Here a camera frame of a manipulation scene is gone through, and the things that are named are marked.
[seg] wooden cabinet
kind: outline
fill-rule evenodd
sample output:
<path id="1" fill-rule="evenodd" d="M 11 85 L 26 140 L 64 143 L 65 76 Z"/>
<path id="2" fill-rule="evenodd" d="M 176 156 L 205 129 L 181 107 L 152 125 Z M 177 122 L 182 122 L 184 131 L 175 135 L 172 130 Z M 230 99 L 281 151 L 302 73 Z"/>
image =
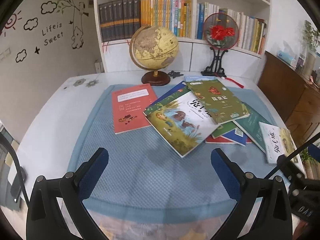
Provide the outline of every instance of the wooden cabinet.
<path id="1" fill-rule="evenodd" d="M 282 60 L 266 52 L 267 61 L 258 87 L 302 145 L 320 124 L 320 93 Z"/>

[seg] globe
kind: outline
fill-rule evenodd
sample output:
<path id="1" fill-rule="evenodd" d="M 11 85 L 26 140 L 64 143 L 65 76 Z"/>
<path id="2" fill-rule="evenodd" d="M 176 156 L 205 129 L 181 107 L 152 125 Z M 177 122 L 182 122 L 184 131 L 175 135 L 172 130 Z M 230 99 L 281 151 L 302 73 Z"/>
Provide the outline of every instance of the globe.
<path id="1" fill-rule="evenodd" d="M 153 86 L 162 86 L 170 82 L 170 77 L 158 71 L 169 66 L 177 56 L 179 43 L 176 36 L 167 28 L 144 25 L 133 35 L 130 42 L 132 61 L 146 73 L 141 81 Z"/>

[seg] cloud decal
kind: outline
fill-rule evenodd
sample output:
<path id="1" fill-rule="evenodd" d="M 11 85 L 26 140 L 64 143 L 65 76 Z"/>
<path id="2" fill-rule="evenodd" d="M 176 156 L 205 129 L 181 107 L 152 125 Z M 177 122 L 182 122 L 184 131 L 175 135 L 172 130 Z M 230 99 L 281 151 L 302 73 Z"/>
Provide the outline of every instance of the cloud decal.
<path id="1" fill-rule="evenodd" d="M 53 13 L 53 11 L 56 9 L 57 4 L 55 2 L 44 2 L 41 5 L 41 14 L 46 14 L 46 13 Z"/>
<path id="2" fill-rule="evenodd" d="M 17 54 L 17 57 L 16 57 L 16 63 L 18 62 L 22 62 L 25 57 L 27 56 L 27 52 L 25 49 L 23 49 L 22 51 L 20 51 L 18 54 Z"/>
<path id="3" fill-rule="evenodd" d="M 30 19 L 30 20 L 27 20 L 26 24 L 23 26 L 23 28 L 25 30 L 29 30 L 31 31 L 33 28 L 37 27 L 38 26 L 38 18 L 33 18 L 33 19 Z"/>

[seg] red book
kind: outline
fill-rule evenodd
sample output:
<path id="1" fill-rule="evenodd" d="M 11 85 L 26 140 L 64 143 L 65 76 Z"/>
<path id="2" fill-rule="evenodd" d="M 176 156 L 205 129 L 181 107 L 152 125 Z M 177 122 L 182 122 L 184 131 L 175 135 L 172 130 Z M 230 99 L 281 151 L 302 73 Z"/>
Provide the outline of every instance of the red book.
<path id="1" fill-rule="evenodd" d="M 150 84 L 112 92 L 115 134 L 150 126 L 143 111 L 157 99 Z"/>

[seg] potted plant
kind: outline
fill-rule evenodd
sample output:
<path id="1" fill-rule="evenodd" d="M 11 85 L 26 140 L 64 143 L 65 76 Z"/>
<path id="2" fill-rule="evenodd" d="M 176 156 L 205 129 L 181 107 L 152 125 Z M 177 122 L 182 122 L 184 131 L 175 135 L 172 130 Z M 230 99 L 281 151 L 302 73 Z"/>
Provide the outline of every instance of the potted plant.
<path id="1" fill-rule="evenodd" d="M 308 52 L 302 74 L 309 80 L 316 61 L 316 49 L 320 46 L 320 33 L 307 20 L 304 23 L 303 41 L 307 45 Z"/>

